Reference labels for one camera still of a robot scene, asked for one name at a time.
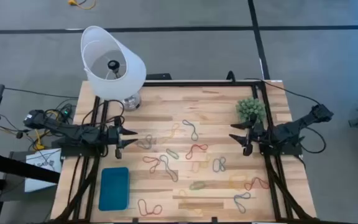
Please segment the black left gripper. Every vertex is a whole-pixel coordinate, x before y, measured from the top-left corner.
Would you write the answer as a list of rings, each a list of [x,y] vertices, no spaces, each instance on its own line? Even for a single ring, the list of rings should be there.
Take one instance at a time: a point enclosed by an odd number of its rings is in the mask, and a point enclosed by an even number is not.
[[[109,126],[107,130],[108,136],[108,144],[114,144],[116,146],[115,149],[115,157],[117,159],[122,158],[122,148],[134,143],[137,139],[122,139],[122,135],[136,135],[137,132],[128,130],[122,126],[122,121],[120,117],[114,118],[114,125]]]

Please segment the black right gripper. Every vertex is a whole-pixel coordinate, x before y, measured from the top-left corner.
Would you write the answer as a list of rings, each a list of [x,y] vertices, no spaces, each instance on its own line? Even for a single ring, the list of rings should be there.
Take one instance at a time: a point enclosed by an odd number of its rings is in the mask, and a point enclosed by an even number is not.
[[[266,134],[266,130],[262,123],[255,123],[254,121],[245,121],[239,124],[231,124],[232,128],[248,129],[247,136],[238,136],[229,134],[231,138],[237,141],[243,147],[243,155],[249,156],[252,154],[253,145],[252,141],[258,142],[259,139]]]

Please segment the red rubber band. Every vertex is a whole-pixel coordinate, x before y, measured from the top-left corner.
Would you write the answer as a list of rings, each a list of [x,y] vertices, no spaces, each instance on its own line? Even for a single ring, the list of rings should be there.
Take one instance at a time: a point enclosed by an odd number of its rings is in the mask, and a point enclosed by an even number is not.
[[[244,183],[244,188],[248,191],[252,190],[256,184],[259,184],[259,186],[262,188],[262,189],[269,189],[270,186],[269,186],[269,183],[262,180],[261,178],[259,177],[254,177],[250,182],[245,182]]]
[[[153,209],[148,210],[147,202],[144,199],[139,199],[137,201],[137,206],[139,209],[139,214],[143,217],[148,215],[160,215],[163,211],[163,207],[161,205],[155,205]]]
[[[190,150],[185,155],[185,159],[190,160],[193,157],[194,148],[198,148],[198,149],[201,149],[202,151],[206,151],[208,149],[208,145],[207,144],[193,144],[190,147]]]
[[[149,172],[151,174],[153,174],[155,171],[156,171],[156,168],[160,165],[160,159],[157,158],[157,157],[149,157],[149,156],[144,156],[142,158],[143,162],[145,163],[153,163],[154,162],[154,165],[152,165],[149,169]]]

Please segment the yellow rubber band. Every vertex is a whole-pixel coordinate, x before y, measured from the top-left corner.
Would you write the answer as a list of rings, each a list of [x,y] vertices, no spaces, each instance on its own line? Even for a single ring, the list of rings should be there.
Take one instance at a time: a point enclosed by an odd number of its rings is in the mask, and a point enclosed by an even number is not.
[[[248,180],[248,176],[245,174],[233,174],[229,176],[230,188],[240,191],[244,188],[244,183]]]
[[[172,125],[172,128],[171,128],[171,133],[169,136],[165,136],[165,137],[161,137],[157,142],[159,144],[164,144],[166,143],[168,140],[172,139],[174,136],[175,136],[175,132],[176,130],[180,127],[180,125],[178,123],[174,123]]]
[[[191,166],[192,173],[197,173],[200,171],[200,169],[208,168],[210,160],[211,160],[211,157],[209,155],[207,155],[205,161],[193,162],[192,166]]]
[[[178,194],[179,194],[179,196],[182,197],[182,202],[183,202],[183,203],[187,203],[187,202],[188,202],[187,199],[186,199],[187,196],[188,196],[188,194],[187,194],[187,192],[186,192],[185,190],[183,190],[183,189],[179,190]],[[202,214],[203,214],[203,212],[202,212],[200,209],[194,209],[194,208],[192,208],[191,210],[192,210],[193,212],[195,212],[197,215],[202,215]]]

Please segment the blue plastic bin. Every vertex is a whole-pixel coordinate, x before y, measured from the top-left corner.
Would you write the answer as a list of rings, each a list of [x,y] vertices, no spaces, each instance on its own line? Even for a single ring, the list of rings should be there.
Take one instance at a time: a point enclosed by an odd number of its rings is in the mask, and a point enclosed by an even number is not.
[[[105,168],[101,172],[99,195],[100,211],[125,210],[129,204],[129,169],[126,167]]]

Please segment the green plant in white pot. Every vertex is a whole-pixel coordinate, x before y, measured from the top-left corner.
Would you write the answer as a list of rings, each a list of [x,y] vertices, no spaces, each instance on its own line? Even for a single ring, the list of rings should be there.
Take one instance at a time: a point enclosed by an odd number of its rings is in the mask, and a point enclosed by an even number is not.
[[[236,112],[241,122],[250,120],[252,115],[256,115],[256,122],[258,123],[262,123],[266,118],[265,104],[257,98],[239,100],[236,105]]]

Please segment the white shade silver table lamp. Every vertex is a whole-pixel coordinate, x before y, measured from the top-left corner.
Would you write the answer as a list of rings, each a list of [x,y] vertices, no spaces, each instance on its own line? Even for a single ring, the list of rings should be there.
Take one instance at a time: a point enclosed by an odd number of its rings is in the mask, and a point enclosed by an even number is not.
[[[146,79],[146,66],[138,55],[105,29],[89,26],[81,36],[81,56],[96,96],[119,100],[127,111],[140,106],[139,90]]]

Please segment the black box with green light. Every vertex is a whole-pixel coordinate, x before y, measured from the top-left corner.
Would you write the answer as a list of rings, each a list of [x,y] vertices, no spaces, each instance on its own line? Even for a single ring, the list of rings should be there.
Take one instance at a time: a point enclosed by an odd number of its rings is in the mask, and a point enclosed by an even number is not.
[[[68,105],[63,106],[63,107],[60,109],[60,112],[61,112],[61,114],[62,114],[62,118],[68,119],[68,118],[71,116],[72,105],[71,105],[71,104],[68,104]]]

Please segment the black rectangular block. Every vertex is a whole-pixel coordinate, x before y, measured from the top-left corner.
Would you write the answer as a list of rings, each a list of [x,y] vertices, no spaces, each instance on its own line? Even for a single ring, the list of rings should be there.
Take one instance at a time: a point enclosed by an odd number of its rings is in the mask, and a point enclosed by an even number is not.
[[[151,73],[146,75],[146,80],[172,80],[169,73]]]

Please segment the black beam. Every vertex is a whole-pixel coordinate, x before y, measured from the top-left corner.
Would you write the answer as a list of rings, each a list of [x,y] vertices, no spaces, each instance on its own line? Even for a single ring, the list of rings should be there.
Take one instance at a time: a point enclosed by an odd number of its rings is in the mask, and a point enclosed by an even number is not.
[[[60,174],[58,172],[3,156],[0,156],[0,172],[55,184],[58,183],[60,178]]]

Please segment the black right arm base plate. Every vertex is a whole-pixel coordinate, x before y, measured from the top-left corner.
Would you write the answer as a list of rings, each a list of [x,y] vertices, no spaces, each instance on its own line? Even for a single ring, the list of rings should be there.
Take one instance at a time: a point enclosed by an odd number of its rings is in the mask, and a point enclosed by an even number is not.
[[[302,155],[302,148],[300,145],[294,146],[291,143],[287,144],[264,144],[260,143],[260,153],[277,156],[277,155],[290,155],[290,156],[299,156]]]

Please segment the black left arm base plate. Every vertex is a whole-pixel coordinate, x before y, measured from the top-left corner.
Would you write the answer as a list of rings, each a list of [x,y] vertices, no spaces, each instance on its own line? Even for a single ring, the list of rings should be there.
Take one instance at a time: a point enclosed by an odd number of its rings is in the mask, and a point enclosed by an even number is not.
[[[94,157],[104,154],[104,146],[83,143],[65,137],[52,141],[52,147],[56,149],[60,148],[62,150],[61,155],[64,157]]]

